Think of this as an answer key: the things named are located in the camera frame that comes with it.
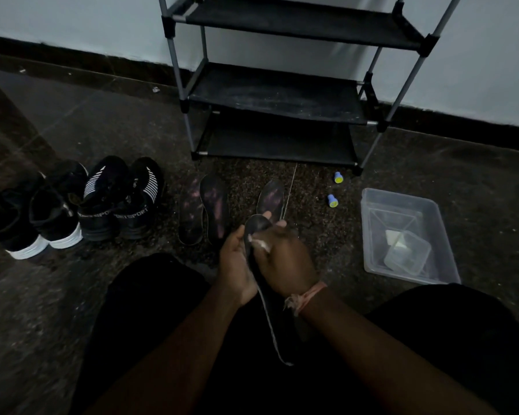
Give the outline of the black striped sports shoe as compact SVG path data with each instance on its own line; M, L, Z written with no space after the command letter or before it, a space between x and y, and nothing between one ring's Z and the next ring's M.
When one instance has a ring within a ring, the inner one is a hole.
M120 202L123 182L128 175L126 162L115 155L99 161L90 171L77 215L84 239L102 242L119 235L114 215Z
M114 209L121 238L135 241L150 234L164 188L164 174L155 160L141 157L131 164L121 191L122 200Z

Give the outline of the person's left hand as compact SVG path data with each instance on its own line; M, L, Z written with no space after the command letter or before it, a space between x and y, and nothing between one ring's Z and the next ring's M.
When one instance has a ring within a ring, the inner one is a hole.
M227 237L220 250L219 270L214 283L222 302L234 311L258 293L256 280L249 269L244 238L244 224Z

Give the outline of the person's right hand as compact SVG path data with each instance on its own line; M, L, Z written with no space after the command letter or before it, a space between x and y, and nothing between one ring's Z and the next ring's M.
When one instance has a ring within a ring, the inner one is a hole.
M257 238L271 246L270 253L253 247L263 277L284 298L303 294L320 280L307 247L291 229L287 229L287 238Z

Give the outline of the clear plastic tub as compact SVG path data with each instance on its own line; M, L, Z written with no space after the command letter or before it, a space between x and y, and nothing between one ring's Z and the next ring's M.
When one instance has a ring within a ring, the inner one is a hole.
M366 272L416 284L461 284L436 202L365 188L361 220Z

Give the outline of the orange thread wristband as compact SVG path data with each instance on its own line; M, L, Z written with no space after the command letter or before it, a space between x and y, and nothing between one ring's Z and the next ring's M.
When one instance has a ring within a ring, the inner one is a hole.
M303 294L291 294L284 300L283 308L290 309L294 316L298 316L311 299L326 287L323 281L319 281Z

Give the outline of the black metal shoe rack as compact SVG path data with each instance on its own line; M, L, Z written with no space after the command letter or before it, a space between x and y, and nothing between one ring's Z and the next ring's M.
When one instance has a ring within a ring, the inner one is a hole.
M360 176L461 0L423 36L403 14L291 0L158 0L193 160L349 167ZM206 28L376 47L360 81L212 62ZM384 48L418 59L388 112L373 87Z

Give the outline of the black white-soled sneaker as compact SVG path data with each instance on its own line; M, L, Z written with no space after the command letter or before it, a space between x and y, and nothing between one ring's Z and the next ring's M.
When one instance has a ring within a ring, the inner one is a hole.
M86 168L76 160L59 162L35 191L29 203L29 222L56 250L82 241L78 204L88 179Z
M36 172L0 191L0 245L16 260L33 258L48 246L29 220L31 199L44 181Z

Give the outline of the small clear plastic container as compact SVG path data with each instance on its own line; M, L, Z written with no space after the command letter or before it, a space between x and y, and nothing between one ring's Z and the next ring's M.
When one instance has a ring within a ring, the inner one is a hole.
M385 231L389 245L384 264L396 273L420 276L432 251L430 243L411 231Z

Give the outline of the person's black trousers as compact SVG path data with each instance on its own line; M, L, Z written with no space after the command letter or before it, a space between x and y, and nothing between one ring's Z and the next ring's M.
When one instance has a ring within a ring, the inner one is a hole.
M200 303L210 285L167 253L140 258L108 287L69 415L81 415ZM366 315L501 415L519 415L519 324L498 299L459 284L418 286ZM261 299L228 328L196 414L383 415L326 340L279 361Z

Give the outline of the dark shoe insole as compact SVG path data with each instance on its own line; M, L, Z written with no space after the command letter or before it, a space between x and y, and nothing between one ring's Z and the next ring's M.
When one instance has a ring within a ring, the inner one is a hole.
M256 206L256 214L270 212L269 220L275 224L282 219L284 209L285 188L278 179L270 180L263 187Z
M205 175L200 182L200 198L206 213L208 242L215 248L221 248L231 232L225 182L216 174Z
M296 330L294 315L290 309L284 309L284 298L276 293L263 277L253 253L249 249L247 235L263 231L270 226L247 226L245 223L245 248L249 269L256 280L258 293L270 328L270 334L276 354L281 363L294 366L298 360L300 339Z
M201 175L193 174L183 182L178 201L178 238L186 246L201 242L204 207L200 196Z

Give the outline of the small white cloth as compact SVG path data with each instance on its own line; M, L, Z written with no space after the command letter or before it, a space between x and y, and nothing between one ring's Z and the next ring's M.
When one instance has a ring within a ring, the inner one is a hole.
M257 239L253 235L247 235L246 240L248 241L249 249L256 247L263 249L266 253L270 253L271 246L262 239Z

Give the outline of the person's right forearm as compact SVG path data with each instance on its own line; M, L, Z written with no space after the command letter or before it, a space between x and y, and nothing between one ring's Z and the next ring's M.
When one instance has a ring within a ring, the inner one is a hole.
M340 354L380 405L393 415L498 415L463 387L348 307L324 287L306 295L301 316Z

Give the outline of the person's left forearm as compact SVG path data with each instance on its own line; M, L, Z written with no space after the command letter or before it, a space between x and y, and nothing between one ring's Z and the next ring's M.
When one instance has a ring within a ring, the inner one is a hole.
M196 406L237 310L256 283L217 280L159 347L83 415L188 415Z

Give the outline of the thin white stick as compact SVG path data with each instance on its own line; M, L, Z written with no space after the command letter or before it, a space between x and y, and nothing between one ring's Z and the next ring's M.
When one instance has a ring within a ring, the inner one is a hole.
M284 208L283 208L283 212L282 212L282 217L281 217L282 220L285 219L285 215L286 215L286 212L287 212L287 209L288 209L288 205L289 205L289 201L290 201L291 193L292 193L293 182L294 182L295 177L296 177L297 168L298 168L298 163L295 164L295 167L294 167L294 170L293 170L291 184L290 184L290 187L289 187L288 192L287 192L286 202L285 202L285 205L284 205Z

